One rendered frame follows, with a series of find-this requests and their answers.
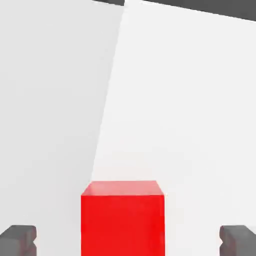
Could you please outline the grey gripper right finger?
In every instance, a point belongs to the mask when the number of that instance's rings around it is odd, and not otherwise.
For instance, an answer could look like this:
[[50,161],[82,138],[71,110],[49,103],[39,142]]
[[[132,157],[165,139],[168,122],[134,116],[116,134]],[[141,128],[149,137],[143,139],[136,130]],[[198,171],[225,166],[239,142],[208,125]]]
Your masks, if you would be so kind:
[[256,256],[256,234],[245,225],[222,225],[219,256]]

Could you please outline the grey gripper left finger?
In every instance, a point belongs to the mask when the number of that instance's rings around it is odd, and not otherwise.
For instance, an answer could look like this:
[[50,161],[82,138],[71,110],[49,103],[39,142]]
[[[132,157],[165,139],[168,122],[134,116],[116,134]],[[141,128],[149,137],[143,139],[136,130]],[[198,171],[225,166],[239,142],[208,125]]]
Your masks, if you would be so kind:
[[11,225],[0,234],[0,256],[37,256],[34,225]]

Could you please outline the small red cube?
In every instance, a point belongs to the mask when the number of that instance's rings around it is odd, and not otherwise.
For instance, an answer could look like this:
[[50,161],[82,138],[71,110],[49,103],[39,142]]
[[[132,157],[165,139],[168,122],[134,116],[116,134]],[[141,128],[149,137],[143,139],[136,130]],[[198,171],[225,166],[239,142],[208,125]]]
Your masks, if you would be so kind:
[[92,181],[80,197],[81,256],[166,256],[155,180]]

